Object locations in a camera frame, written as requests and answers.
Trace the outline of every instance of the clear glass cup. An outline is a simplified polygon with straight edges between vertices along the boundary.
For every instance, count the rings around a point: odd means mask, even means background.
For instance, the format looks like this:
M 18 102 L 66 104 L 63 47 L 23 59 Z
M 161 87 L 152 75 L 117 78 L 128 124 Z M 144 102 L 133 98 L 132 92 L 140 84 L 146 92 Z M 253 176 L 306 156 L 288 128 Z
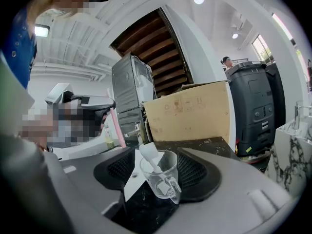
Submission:
M 158 157 L 153 159 L 156 166 L 159 166 L 161 173 L 156 173 L 152 165 L 143 158 L 140 168 L 150 185 L 155 196 L 158 198 L 170 198 L 173 203 L 180 201 L 181 188 L 179 187 L 177 171 L 177 155 L 171 151 L 159 151 Z

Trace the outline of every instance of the person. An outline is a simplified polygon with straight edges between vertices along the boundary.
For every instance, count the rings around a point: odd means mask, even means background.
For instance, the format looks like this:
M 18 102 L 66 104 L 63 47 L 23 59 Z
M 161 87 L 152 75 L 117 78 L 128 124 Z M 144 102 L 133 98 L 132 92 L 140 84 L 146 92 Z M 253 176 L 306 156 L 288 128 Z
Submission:
M 25 89 L 37 54 L 37 17 L 49 9 L 62 11 L 61 15 L 68 17 L 77 13 L 88 1 L 90 0 L 30 0 L 15 15 L 1 50 L 12 73 Z M 52 114 L 47 114 L 39 116 L 35 124 L 28 122 L 23 126 L 20 137 L 36 143 L 41 149 L 47 149 L 48 132 L 55 129 L 52 118 Z
M 222 59 L 222 63 L 226 66 L 224 71 L 226 71 L 226 70 L 228 70 L 228 69 L 233 67 L 233 63 L 231 61 L 231 58 L 229 58 L 229 57 L 224 57 Z

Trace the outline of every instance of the white pillar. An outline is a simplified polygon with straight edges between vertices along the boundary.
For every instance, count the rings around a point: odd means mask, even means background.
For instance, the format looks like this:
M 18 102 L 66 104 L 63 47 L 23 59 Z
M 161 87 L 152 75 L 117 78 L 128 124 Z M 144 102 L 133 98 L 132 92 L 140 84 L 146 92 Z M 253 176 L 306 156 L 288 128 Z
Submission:
M 304 100 L 308 103 L 309 101 L 304 73 L 292 43 L 271 14 L 255 0 L 224 1 L 246 17 L 272 51 L 284 88 L 286 122 L 292 120 L 295 102 Z
M 166 5 L 162 7 L 181 45 L 194 83 L 226 80 L 220 60 L 200 28 L 186 14 Z M 230 109 L 229 146 L 235 150 L 236 125 L 232 94 L 227 85 Z

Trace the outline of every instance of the wooden beam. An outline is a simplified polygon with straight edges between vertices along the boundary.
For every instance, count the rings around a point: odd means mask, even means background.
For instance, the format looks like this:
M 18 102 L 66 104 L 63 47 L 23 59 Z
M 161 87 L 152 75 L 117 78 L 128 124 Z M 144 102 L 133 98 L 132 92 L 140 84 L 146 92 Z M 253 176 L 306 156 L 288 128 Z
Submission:
M 175 86 L 175 85 L 178 85 L 178 84 L 181 84 L 181 83 L 184 83 L 186 81 L 187 81 L 186 77 L 181 77 L 181 78 L 176 79 L 172 82 L 169 82 L 169 83 L 163 84 L 159 87 L 156 87 L 156 92 L 164 90 L 164 89 L 172 87 L 172 86 Z
M 140 33 L 142 33 L 144 30 L 148 29 L 149 27 L 152 27 L 153 25 L 158 24 L 160 22 L 162 22 L 162 19 L 160 17 L 157 17 L 157 18 L 153 19 L 151 22 L 149 22 L 148 24 L 144 25 L 143 27 L 137 28 L 133 33 L 131 33 L 130 35 L 125 37 L 125 39 L 123 40 L 123 42 L 121 42 L 119 44 L 117 49 L 121 50 L 132 38 L 139 35 Z
M 166 27 L 161 27 L 160 29 L 157 29 L 156 31 L 150 33 L 149 35 L 147 35 L 146 37 L 142 38 L 140 41 L 138 41 L 137 43 L 133 44 L 129 49 L 127 49 L 125 51 L 125 54 L 134 51 L 135 49 L 137 49 L 139 46 L 142 46 L 143 44 L 147 43 L 149 40 L 157 37 L 160 34 L 163 34 L 167 32 L 167 28 Z
M 154 80 L 154 84 L 155 84 L 155 85 L 160 84 L 160 83 L 162 83 L 163 81 L 172 79 L 172 78 L 174 78 L 174 77 L 177 77 L 177 76 L 180 76 L 180 75 L 183 75 L 183 74 L 185 74 L 185 72 L 184 72 L 184 69 L 181 68 L 181 69 L 179 69 L 179 70 L 177 70 L 177 71 L 174 71 L 174 72 L 172 72 L 172 73 L 170 73 L 170 74 L 168 74 L 168 75 L 166 75 L 166 76 L 162 76 L 162 77 L 160 77 L 160 78 L 158 78 L 158 79 L 155 79 L 155 80 Z
M 171 57 L 174 57 L 174 56 L 177 56 L 179 53 L 176 49 L 166 53 L 166 54 L 163 54 L 161 55 L 160 57 L 157 57 L 155 58 L 154 60 L 151 60 L 150 62 L 148 62 L 147 64 L 150 65 L 151 67 L 155 66 L 156 64 L 168 59 L 168 58 L 171 58 Z
M 172 40 L 172 38 L 169 38 L 167 40 L 162 41 L 161 43 L 153 46 L 152 48 L 146 50 L 145 52 L 143 52 L 142 54 L 140 54 L 138 57 L 144 61 L 145 58 L 147 58 L 148 56 L 152 55 L 153 53 L 155 53 L 156 51 L 165 48 L 171 44 L 173 44 L 174 41 Z
M 176 61 L 171 62 L 171 63 L 169 63 L 169 64 L 167 64 L 161 68 L 157 68 L 157 69 L 153 70 L 152 73 L 153 73 L 153 76 L 157 76 L 157 75 L 159 75 L 159 74 L 161 74 L 161 73 L 163 73 L 169 69 L 173 69 L 173 68 L 181 66 L 181 65 L 182 65 L 181 60 L 176 60 Z

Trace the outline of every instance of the pink object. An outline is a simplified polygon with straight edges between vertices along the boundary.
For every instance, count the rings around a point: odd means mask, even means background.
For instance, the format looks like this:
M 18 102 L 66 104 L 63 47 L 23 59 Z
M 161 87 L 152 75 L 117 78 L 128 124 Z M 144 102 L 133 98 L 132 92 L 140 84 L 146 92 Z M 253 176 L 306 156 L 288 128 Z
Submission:
M 112 118 L 113 118 L 113 122 L 114 122 L 114 126 L 115 126 L 115 129 L 116 129 L 116 133 L 117 133 L 117 136 L 118 136 L 119 143 L 120 143 L 122 148 L 125 148 L 126 147 L 126 142 L 125 142 L 125 139 L 123 138 L 123 135 L 122 135 L 122 132 L 121 132 L 121 129 L 120 129 L 120 126 L 119 126 L 119 123 L 118 123 L 118 120 L 117 120 L 117 117 L 115 115 L 115 112 L 114 112 L 113 108 L 111 108 L 111 115 L 112 115 Z

